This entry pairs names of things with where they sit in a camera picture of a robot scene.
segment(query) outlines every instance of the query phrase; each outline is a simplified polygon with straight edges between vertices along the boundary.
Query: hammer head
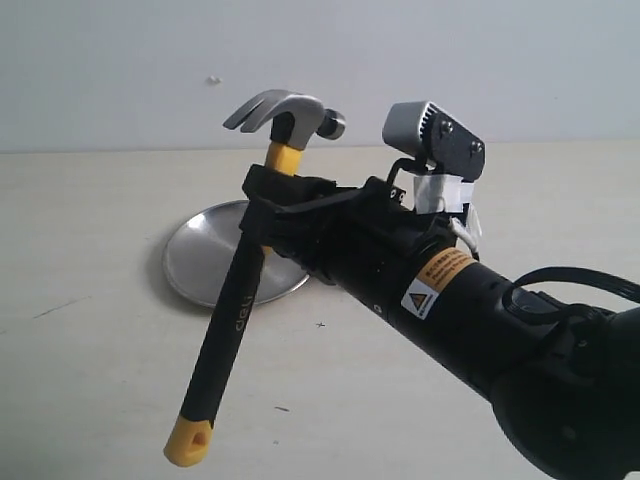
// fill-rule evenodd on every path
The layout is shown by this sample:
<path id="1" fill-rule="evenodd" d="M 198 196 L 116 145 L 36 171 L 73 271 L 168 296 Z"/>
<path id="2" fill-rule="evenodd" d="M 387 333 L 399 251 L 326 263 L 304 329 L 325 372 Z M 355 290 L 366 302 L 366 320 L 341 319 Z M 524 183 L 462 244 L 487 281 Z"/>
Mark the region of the hammer head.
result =
<path id="1" fill-rule="evenodd" d="M 245 102 L 224 123 L 230 130 L 238 128 L 241 132 L 253 133 L 269 120 L 273 120 L 271 140 L 289 145 L 296 150 L 304 150 L 311 136 L 323 126 L 329 118 L 335 119 L 334 110 L 325 110 L 320 100 L 310 95 L 290 92 L 288 90 L 266 90 Z M 326 127 L 318 134 L 325 138 L 335 139 L 344 130 L 337 128 L 332 135 L 323 135 Z"/>

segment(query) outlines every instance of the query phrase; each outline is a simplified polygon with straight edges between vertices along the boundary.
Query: white wall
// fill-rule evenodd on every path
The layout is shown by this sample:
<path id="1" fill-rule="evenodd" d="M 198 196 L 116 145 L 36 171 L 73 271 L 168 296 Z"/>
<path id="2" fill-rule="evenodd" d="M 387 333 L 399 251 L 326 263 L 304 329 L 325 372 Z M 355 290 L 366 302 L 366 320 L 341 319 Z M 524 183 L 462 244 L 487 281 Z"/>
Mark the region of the white wall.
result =
<path id="1" fill-rule="evenodd" d="M 0 151 L 259 146 L 224 118 L 267 88 L 380 143 L 429 98 L 487 141 L 640 136 L 640 2 L 8 0 Z M 213 87 L 206 78 L 223 83 Z"/>

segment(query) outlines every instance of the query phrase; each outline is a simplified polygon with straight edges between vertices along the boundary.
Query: table surface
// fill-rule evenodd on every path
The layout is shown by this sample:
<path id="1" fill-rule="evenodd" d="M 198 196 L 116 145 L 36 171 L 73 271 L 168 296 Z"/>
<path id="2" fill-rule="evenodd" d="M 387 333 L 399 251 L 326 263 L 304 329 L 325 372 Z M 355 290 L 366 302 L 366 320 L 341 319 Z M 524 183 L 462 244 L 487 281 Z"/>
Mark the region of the table surface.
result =
<path id="1" fill-rule="evenodd" d="M 483 262 L 509 278 L 576 265 L 640 280 L 638 151 L 489 145 L 474 196 Z M 487 403 L 315 281 L 255 309 L 206 460 L 166 461 L 209 312 L 169 290 L 160 254 L 195 212 L 243 198 L 263 155 L 0 156 L 0 478 L 547 478 Z M 361 185 L 397 157 L 310 150 L 300 173 Z M 543 288 L 628 307 L 585 287 Z"/>

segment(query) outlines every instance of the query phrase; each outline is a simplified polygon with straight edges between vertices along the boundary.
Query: black strap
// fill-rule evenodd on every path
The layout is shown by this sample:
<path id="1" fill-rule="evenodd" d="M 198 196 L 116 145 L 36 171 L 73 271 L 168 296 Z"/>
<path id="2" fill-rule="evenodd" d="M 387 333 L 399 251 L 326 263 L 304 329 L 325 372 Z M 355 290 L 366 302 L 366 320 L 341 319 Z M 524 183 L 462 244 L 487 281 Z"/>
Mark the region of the black strap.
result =
<path id="1" fill-rule="evenodd" d="M 640 303 L 640 285 L 632 283 L 608 273 L 579 267 L 545 267 L 523 275 L 513 282 L 502 296 L 502 304 L 506 310 L 516 315 L 522 321 L 531 324 L 550 324 L 567 319 L 571 316 L 581 316 L 586 320 L 601 320 L 603 310 L 583 303 L 564 305 L 555 312 L 532 312 L 513 301 L 516 288 L 534 283 L 562 282 L 574 283 L 594 287 L 613 293 L 618 297 Z"/>

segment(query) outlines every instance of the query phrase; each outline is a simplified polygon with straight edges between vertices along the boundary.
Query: claw hammer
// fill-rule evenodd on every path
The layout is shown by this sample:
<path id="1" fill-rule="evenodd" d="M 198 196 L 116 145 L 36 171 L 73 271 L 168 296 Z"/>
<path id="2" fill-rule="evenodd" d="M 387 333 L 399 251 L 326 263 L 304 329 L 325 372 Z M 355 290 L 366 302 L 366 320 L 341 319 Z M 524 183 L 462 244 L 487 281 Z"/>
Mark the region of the claw hammer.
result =
<path id="1" fill-rule="evenodd" d="M 253 133 L 269 120 L 273 122 L 265 166 L 287 175 L 297 172 L 302 152 L 314 133 L 334 140 L 345 129 L 340 113 L 325 109 L 315 97 L 287 90 L 267 90 L 254 96 L 223 126 L 233 130 L 242 125 L 241 132 Z M 268 253 L 269 249 L 254 244 L 244 234 L 240 236 L 180 413 L 164 448 L 166 458 L 177 466 L 195 465 L 207 454 Z"/>

